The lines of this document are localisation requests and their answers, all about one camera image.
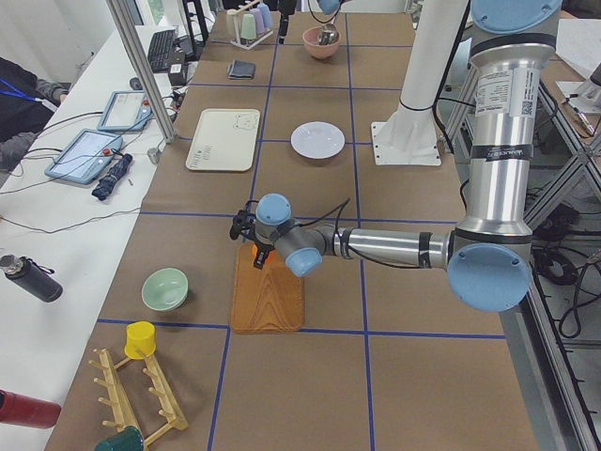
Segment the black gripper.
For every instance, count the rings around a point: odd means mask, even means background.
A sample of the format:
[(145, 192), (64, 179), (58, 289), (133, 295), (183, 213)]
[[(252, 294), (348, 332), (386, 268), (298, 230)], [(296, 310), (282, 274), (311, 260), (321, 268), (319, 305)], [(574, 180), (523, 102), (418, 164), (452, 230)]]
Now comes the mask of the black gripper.
[(257, 245), (257, 247), (254, 248), (254, 267), (258, 270), (263, 269), (267, 259), (269, 258), (269, 251), (272, 251), (274, 249), (273, 241), (271, 239), (274, 232), (274, 227), (254, 227), (254, 242)]

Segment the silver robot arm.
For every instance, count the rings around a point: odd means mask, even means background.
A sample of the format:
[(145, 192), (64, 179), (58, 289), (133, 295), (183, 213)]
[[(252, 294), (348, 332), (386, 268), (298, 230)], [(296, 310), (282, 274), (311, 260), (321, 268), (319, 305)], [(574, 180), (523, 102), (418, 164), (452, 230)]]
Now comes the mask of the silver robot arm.
[(326, 15), (337, 12), (346, 0), (317, 0), (318, 7)]
[(373, 148), (380, 165), (437, 162), (435, 103), (455, 45), (466, 21), (472, 21), (475, 126), (466, 215), (451, 232), (310, 227), (293, 218), (283, 195), (266, 194), (247, 222), (259, 256), (276, 251), (298, 277), (325, 256), (441, 268), (466, 305), (501, 312), (519, 304), (531, 282), (532, 232), (523, 211), (538, 87), (541, 70), (555, 53), (561, 7), (558, 1), (424, 3), (398, 108), (373, 124)]

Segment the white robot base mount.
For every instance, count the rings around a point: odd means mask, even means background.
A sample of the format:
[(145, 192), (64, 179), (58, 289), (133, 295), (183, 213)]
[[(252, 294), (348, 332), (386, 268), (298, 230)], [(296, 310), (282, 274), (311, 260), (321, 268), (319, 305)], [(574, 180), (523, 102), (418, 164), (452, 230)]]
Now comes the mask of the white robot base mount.
[(469, 12), (467, 0), (424, 2), (398, 107), (371, 124), (377, 165), (441, 164), (433, 107)]

